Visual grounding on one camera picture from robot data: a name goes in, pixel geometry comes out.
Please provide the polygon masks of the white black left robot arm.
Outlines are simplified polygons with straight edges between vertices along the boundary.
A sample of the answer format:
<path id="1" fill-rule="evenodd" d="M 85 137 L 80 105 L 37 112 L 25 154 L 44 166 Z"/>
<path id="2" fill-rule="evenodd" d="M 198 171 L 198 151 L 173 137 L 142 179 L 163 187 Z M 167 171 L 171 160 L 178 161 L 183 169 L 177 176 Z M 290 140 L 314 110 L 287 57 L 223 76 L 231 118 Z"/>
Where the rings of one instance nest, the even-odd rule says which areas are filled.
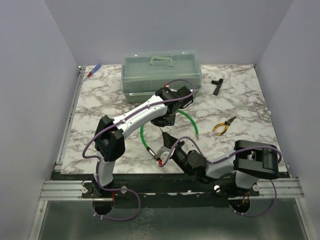
<path id="1" fill-rule="evenodd" d="M 125 153 L 126 138 L 148 122 L 161 128 L 173 126 L 178 110 L 193 102 L 193 93 L 186 86 L 177 91 L 161 87 L 133 110 L 115 118 L 104 116 L 100 119 L 94 140 L 99 160 L 93 187 L 99 197 L 110 194 L 115 161 Z"/>

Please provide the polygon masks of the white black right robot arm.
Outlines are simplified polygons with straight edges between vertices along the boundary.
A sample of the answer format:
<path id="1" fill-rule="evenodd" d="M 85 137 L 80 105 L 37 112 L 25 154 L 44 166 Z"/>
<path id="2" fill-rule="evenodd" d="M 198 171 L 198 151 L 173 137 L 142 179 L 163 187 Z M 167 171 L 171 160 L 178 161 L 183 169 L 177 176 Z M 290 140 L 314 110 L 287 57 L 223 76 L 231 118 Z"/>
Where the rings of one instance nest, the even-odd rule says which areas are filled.
<path id="1" fill-rule="evenodd" d="M 279 178 L 282 153 L 272 144 L 237 140 L 233 151 L 210 161 L 198 145 L 195 145 L 196 150 L 189 152 L 182 149 L 185 144 L 183 140 L 189 137 L 177 139 L 163 132 L 162 138 L 163 147 L 158 150 L 157 156 L 168 155 L 159 162 L 161 167 L 172 159 L 185 174 L 202 180 L 221 180 L 231 174 L 230 191 L 236 196 L 243 195 L 258 180 Z"/>

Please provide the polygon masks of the green cable lock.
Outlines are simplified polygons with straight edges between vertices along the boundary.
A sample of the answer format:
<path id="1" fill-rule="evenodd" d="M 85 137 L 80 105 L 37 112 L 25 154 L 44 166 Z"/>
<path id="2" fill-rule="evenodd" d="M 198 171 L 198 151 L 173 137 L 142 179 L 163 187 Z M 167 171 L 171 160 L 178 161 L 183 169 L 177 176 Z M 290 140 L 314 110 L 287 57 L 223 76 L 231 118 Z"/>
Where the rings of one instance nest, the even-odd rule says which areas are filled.
<path id="1" fill-rule="evenodd" d="M 193 120 L 193 118 L 187 114 L 186 112 L 182 111 L 182 110 L 178 110 L 177 111 L 179 114 L 182 114 L 183 116 L 185 116 L 192 124 L 193 128 L 194 128 L 194 132 L 195 132 L 195 137 L 196 137 L 196 140 L 199 139 L 199 130 L 198 130 L 198 127 L 197 127 L 197 124 L 196 122 Z M 150 156 L 156 160 L 157 162 L 160 162 L 162 163 L 162 160 L 157 156 L 157 154 L 147 145 L 146 141 L 145 141 L 145 138 L 144 138 L 144 126 L 141 126 L 140 127 L 140 130 L 139 130 L 139 133 L 140 133 L 140 139 L 141 139 L 141 142 L 143 144 L 143 146 L 145 147 L 146 151 L 150 154 Z"/>

